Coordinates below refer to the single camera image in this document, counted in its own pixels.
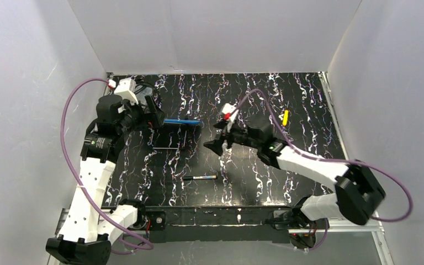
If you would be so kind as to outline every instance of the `yellow marker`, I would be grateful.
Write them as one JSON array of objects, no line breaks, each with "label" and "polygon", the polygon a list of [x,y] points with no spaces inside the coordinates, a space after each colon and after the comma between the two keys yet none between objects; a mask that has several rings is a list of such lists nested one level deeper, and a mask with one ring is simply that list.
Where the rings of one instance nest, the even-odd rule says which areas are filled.
[{"label": "yellow marker", "polygon": [[286,126],[288,121],[288,110],[286,109],[284,112],[284,119],[282,120],[282,125]]}]

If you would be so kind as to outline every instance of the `marble tabletop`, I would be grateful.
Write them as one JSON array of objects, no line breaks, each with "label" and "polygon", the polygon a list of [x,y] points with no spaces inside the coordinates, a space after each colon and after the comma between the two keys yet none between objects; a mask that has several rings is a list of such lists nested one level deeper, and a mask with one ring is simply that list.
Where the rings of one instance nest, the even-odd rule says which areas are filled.
[{"label": "marble tabletop", "polygon": [[[260,88],[277,115],[289,110],[284,130],[297,147],[328,158],[343,158],[317,73],[147,75],[144,79],[159,90],[161,109],[168,118],[188,116],[200,120],[200,125],[186,128],[182,150],[153,150],[159,136],[149,131],[127,136],[104,206],[115,206],[124,198],[140,199],[147,206],[293,205],[306,195],[328,192],[304,176],[264,165],[251,148],[233,145],[219,157],[203,146],[218,132],[213,125],[219,120],[221,107],[235,104],[248,91]],[[260,115],[269,113],[254,94],[242,107],[238,123],[243,126],[246,120]],[[179,131],[184,134],[185,128]],[[183,176],[204,175],[218,178],[182,180]]]}]

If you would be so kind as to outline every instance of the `metal frame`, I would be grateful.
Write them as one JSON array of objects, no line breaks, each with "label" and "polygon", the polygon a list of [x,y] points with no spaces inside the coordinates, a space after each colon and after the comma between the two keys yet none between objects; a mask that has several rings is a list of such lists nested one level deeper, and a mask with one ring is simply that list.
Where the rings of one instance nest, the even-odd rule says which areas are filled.
[{"label": "metal frame", "polygon": [[[329,81],[327,80],[327,72],[319,72],[319,79],[321,80],[322,90],[324,92],[324,96],[326,96],[327,105],[329,107],[329,112],[331,113],[332,120],[334,121],[334,126],[336,128],[337,136],[339,137],[339,142],[342,147],[342,151],[344,153],[344,157],[348,159],[347,151],[345,149],[345,145],[342,141],[341,131],[339,129],[339,122],[337,120],[336,112],[334,111],[334,103],[332,101],[331,96],[331,87],[329,86]],[[393,259],[391,258],[391,253],[389,252],[388,244],[386,243],[386,239],[384,238],[384,228],[383,224],[380,221],[370,220],[367,224],[368,227],[371,227],[373,230],[369,230],[368,227],[357,226],[356,228],[350,228],[350,226],[346,226],[340,230],[339,232],[368,232],[371,231],[372,237],[378,251],[378,256],[382,265],[394,265]]]}]

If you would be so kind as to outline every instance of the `gray floor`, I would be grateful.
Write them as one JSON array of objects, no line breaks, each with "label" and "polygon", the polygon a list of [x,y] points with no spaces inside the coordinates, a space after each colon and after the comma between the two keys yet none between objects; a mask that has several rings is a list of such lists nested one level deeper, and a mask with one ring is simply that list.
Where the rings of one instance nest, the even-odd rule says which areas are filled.
[{"label": "gray floor", "polygon": [[[122,250],[119,243],[114,249]],[[112,254],[109,265],[124,264],[381,264],[370,232],[332,232],[326,242],[308,254],[289,249],[291,245],[270,242],[169,242],[155,244],[152,251],[134,255]]]}]

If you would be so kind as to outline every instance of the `marker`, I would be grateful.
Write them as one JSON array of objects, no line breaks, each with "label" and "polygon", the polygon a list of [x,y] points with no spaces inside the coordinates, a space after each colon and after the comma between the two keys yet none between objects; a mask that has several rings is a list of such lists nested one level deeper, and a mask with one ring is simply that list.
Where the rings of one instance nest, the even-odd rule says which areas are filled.
[{"label": "marker", "polygon": [[284,119],[282,120],[282,125],[286,126],[288,121],[288,110],[286,109],[284,112]]},{"label": "marker", "polygon": [[212,176],[184,176],[183,180],[184,181],[193,181],[196,179],[216,179],[217,176],[216,175],[212,175]]}]

